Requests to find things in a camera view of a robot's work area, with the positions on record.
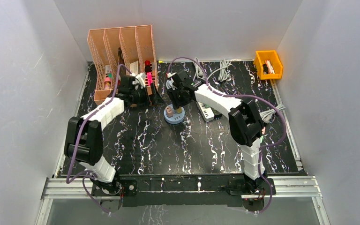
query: yellow object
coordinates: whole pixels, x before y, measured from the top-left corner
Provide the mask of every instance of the yellow object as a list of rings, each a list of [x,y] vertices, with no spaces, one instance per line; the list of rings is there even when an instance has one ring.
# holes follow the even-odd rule
[[[275,74],[264,74],[263,73],[263,64],[266,60],[270,60],[272,67],[274,68]],[[259,75],[261,80],[268,79],[281,79],[282,71],[284,67],[282,66],[281,61],[279,60],[277,51],[256,51],[256,59],[253,62],[257,69],[257,75]]]

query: black marble table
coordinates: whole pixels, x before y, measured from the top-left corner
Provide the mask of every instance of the black marble table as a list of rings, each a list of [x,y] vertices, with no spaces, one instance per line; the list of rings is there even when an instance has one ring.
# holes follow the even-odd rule
[[[158,64],[159,93],[170,103],[165,93],[166,70],[169,63]],[[219,68],[219,62],[205,62],[207,73]],[[175,63],[172,71],[188,71],[194,76],[192,63]],[[233,62],[228,68],[231,79],[217,81],[218,73],[210,78],[216,89],[228,94],[253,94],[277,105],[270,81],[261,81],[252,61]],[[82,116],[96,108],[93,101],[96,69],[90,67],[89,77],[78,111]],[[268,110],[257,102],[260,111]],[[128,108],[117,116],[103,131],[104,156],[120,174],[207,174],[241,173],[243,168],[239,145],[232,139],[229,123],[224,116],[206,123],[196,103],[185,106],[186,117],[178,125],[168,124],[163,112],[166,105],[149,108]],[[279,119],[274,117],[262,138],[262,145],[276,142],[282,134]],[[263,151],[263,163],[269,173],[297,173],[295,159],[288,138],[279,146]],[[67,174],[66,158],[59,176]],[[83,170],[74,165],[73,174]]]

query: white power strip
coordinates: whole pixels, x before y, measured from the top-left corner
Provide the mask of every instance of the white power strip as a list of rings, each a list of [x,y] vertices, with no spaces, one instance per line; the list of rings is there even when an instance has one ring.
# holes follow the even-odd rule
[[[215,118],[215,114],[210,107],[206,108],[205,105],[200,102],[196,102],[196,105],[198,106],[205,122],[209,122]]]

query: blue round object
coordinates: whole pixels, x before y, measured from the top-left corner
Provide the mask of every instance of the blue round object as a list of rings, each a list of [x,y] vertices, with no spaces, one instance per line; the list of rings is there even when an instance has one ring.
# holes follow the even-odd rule
[[[173,116],[172,117],[168,117],[167,113],[166,113],[166,107],[164,109],[164,117],[166,122],[170,123],[170,124],[179,124],[181,122],[183,122],[184,117],[186,116],[186,113],[184,112],[184,108],[181,108],[181,113],[177,113],[176,110],[173,109],[173,105],[170,104],[168,105],[172,108],[173,111]]]

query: peach plastic organizer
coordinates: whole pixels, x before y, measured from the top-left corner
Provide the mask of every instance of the peach plastic organizer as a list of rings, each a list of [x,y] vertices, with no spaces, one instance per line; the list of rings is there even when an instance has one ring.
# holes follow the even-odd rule
[[[144,72],[144,62],[149,60],[152,64],[152,81],[158,89],[157,59],[155,56],[152,26],[116,27],[90,30],[88,44],[97,70],[97,83],[94,101],[97,105],[104,102],[115,86],[116,71],[118,68],[118,48],[122,50],[125,66],[139,61],[141,72]],[[109,90],[104,90],[105,66],[112,69],[112,82]],[[148,94],[151,87],[145,80]]]

